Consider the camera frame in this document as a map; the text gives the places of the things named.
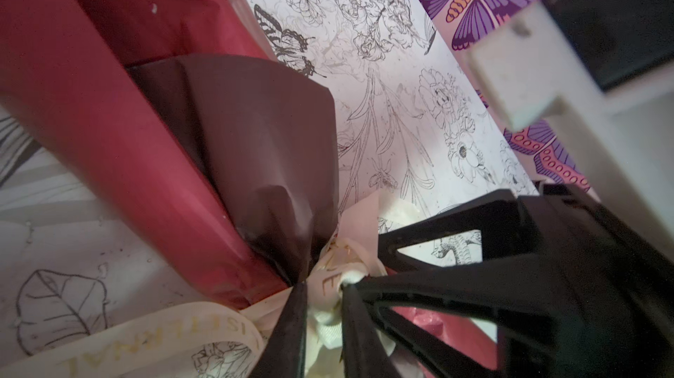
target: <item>dark brown wrapping paper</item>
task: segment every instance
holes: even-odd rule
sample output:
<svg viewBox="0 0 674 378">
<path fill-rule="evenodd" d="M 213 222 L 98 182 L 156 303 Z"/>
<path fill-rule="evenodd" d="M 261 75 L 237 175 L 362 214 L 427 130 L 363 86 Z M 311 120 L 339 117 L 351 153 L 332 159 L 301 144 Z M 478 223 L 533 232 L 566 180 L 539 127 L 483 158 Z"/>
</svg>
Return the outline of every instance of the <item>dark brown wrapping paper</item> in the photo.
<svg viewBox="0 0 674 378">
<path fill-rule="evenodd" d="M 129 71 L 212 181 L 241 236 L 286 280 L 303 280 L 337 224 L 328 89 L 243 56 L 193 54 Z"/>
</svg>

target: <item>black panel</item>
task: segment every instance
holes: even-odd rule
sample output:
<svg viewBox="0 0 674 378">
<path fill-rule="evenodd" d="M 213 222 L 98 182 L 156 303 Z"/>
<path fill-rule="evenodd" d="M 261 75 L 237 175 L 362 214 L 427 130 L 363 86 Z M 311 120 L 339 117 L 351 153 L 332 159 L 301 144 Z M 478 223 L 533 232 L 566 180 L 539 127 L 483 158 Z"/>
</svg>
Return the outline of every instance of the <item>black panel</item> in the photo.
<svg viewBox="0 0 674 378">
<path fill-rule="evenodd" d="M 674 0 L 543 0 L 603 90 L 674 56 Z"/>
</svg>

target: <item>black butterfly drawing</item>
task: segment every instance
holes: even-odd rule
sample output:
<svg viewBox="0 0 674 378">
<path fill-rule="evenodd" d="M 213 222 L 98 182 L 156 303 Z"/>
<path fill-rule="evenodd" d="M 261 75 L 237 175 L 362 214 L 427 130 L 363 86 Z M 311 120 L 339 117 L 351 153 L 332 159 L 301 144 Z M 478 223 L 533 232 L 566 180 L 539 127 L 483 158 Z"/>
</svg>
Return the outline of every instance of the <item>black butterfly drawing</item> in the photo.
<svg viewBox="0 0 674 378">
<path fill-rule="evenodd" d="M 278 62 L 298 71 L 305 77 L 316 74 L 313 63 L 303 55 L 308 48 L 308 42 L 304 36 L 296 31 L 281 28 L 281 24 L 257 4 L 253 7 L 253 12 L 267 40 L 272 44 Z"/>
<path fill-rule="evenodd" d="M 0 187 L 42 146 L 0 107 Z"/>
</svg>

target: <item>red wrapping paper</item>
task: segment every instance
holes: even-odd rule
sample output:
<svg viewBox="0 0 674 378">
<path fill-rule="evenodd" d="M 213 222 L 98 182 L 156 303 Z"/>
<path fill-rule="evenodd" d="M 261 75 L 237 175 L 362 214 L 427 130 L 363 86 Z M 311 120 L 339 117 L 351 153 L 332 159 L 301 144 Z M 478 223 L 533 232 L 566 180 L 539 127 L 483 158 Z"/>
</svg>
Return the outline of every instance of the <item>red wrapping paper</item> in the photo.
<svg viewBox="0 0 674 378">
<path fill-rule="evenodd" d="M 394 310 L 485 368 L 496 369 L 496 343 L 469 318 L 420 308 L 397 306 Z M 434 377 L 425 368 L 424 373 L 427 378 Z"/>
<path fill-rule="evenodd" d="M 0 100 L 38 141 L 206 296 L 242 308 L 286 287 L 237 235 L 77 0 L 0 8 Z M 160 51 L 139 46 L 129 57 Z"/>
<path fill-rule="evenodd" d="M 228 0 L 77 0 L 122 64 L 189 53 L 267 56 Z"/>
</svg>

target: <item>white plastic piece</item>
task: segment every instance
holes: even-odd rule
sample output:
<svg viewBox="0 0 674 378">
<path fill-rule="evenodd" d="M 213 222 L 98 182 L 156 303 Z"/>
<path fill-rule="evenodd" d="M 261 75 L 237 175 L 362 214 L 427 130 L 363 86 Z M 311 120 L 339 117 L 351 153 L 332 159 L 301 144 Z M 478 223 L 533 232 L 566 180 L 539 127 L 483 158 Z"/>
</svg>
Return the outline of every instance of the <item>white plastic piece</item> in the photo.
<svg viewBox="0 0 674 378">
<path fill-rule="evenodd" d="M 604 94 L 542 3 L 468 63 L 510 129 L 545 118 L 602 203 L 674 261 L 674 63 Z"/>
</svg>

